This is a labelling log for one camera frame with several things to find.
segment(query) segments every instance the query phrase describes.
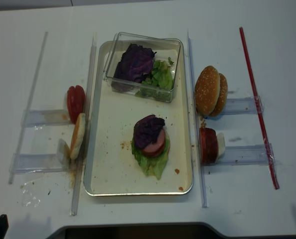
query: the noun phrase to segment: hamburger bun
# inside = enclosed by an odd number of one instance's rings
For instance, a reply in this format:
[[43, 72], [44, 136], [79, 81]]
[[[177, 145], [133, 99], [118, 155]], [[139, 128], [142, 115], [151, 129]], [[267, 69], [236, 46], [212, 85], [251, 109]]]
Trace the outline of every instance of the hamburger bun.
[[219, 72], [213, 66], [207, 66], [201, 72], [194, 88], [197, 111], [202, 113], [204, 116], [210, 115], [216, 107], [219, 93]]
[[70, 159], [75, 161], [79, 154], [80, 146], [82, 145], [85, 134], [86, 116], [84, 113], [80, 113], [77, 117], [72, 142], [70, 144]]
[[221, 113], [221, 111], [223, 110], [226, 104], [227, 96], [228, 96], [227, 79], [221, 73], [219, 73], [219, 75], [220, 75], [220, 93], [219, 93], [219, 98], [218, 98], [216, 107], [214, 108], [213, 112], [211, 112], [211, 114], [209, 115], [211, 117], [216, 117]]

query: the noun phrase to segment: white table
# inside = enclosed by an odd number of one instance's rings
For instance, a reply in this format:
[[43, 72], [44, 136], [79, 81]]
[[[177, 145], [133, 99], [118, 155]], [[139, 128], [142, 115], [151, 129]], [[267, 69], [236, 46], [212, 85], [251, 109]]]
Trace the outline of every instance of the white table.
[[[176, 37], [186, 46], [189, 29], [195, 77], [212, 64], [248, 84], [239, 26], [265, 105], [280, 190], [273, 189], [265, 166], [209, 167], [209, 208], [201, 207], [195, 169], [194, 186], [184, 196], [92, 198], [81, 188], [78, 215], [71, 217], [66, 173], [17, 175], [8, 185], [45, 31], [80, 37], [87, 47], [96, 32], [99, 48], [119, 31]], [[229, 61], [237, 67], [231, 69]], [[86, 78], [88, 72], [81, 74]], [[240, 84], [238, 96], [251, 93]], [[24, 189], [36, 196], [37, 207], [22, 205]], [[166, 1], [0, 12], [0, 214], [8, 215], [6, 238], [12, 239], [43, 239], [69, 226], [178, 222], [204, 222], [226, 236], [295, 235], [296, 1]]]

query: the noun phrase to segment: clear plastic container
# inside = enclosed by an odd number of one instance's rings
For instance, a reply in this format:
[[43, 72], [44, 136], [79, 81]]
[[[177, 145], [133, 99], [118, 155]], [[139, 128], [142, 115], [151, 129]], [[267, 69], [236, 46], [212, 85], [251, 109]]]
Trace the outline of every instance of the clear plastic container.
[[[163, 89], [158, 86], [141, 84], [115, 77], [117, 65], [121, 61], [122, 55], [126, 52], [130, 44], [137, 44], [138, 46], [142, 46], [144, 48], [151, 48], [153, 52], [156, 52], [154, 61], [160, 60], [167, 62], [170, 66], [170, 72], [173, 78], [171, 89]], [[138, 97], [152, 98], [157, 101], [169, 103], [172, 101], [176, 82], [176, 69], [179, 52], [180, 41], [178, 39], [157, 39], [120, 32], [115, 35], [106, 65], [104, 67], [105, 80], [107, 80], [113, 91], [127, 93]], [[169, 57], [173, 62], [172, 65], [168, 62]]]

